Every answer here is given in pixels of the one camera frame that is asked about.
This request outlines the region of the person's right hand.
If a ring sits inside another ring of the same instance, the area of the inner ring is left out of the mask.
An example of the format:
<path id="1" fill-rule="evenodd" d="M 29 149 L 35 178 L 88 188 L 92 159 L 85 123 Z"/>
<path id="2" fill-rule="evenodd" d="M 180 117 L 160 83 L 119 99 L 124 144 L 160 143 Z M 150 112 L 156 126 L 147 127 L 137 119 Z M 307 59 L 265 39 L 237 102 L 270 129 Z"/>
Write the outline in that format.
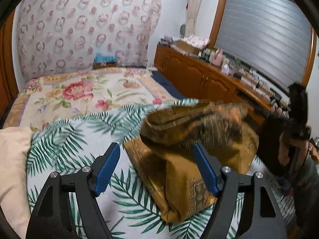
<path id="1" fill-rule="evenodd" d="M 299 149 L 298 159 L 295 165 L 295 168 L 299 169 L 303 165 L 303 162 L 308 156 L 309 141 L 295 140 L 291 138 L 288 139 L 285 133 L 283 132 L 280 136 L 280 146 L 279 146 L 279 155 L 278 155 L 278 160 L 280 164 L 283 166 L 286 166 L 290 161 L 290 157 L 289 157 L 290 146 Z"/>

